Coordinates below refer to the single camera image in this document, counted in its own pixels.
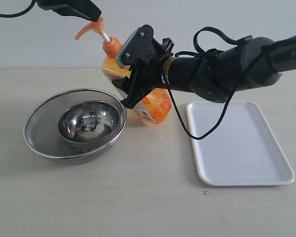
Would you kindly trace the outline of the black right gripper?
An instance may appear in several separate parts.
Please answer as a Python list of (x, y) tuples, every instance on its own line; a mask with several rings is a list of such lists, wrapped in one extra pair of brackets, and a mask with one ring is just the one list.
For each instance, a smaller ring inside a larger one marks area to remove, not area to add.
[(124, 107), (133, 109), (142, 99), (156, 88), (162, 88), (161, 62), (173, 55), (174, 43), (171, 38), (163, 38), (158, 42), (164, 53), (152, 59), (150, 63), (138, 60), (130, 66), (131, 76), (112, 80), (112, 84), (120, 95), (127, 95), (121, 100)]

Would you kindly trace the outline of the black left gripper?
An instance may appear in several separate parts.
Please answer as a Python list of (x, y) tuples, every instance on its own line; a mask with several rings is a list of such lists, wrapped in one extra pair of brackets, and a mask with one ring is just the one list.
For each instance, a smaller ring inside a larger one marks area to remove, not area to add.
[(97, 22), (102, 11), (91, 0), (37, 0), (38, 7), (61, 16), (74, 16)]

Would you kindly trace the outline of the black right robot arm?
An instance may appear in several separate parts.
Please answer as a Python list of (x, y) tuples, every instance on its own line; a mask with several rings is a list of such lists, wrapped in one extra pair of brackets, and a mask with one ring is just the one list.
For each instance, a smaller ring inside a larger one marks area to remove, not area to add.
[(251, 36), (227, 42), (227, 51), (215, 48), (173, 54), (170, 38), (162, 42), (152, 33), (138, 30), (117, 56), (130, 75), (114, 79), (113, 85), (125, 92), (123, 105), (133, 108), (156, 88), (194, 93), (224, 103), (232, 91), (275, 84), (285, 71), (296, 70), (296, 36), (273, 41)]

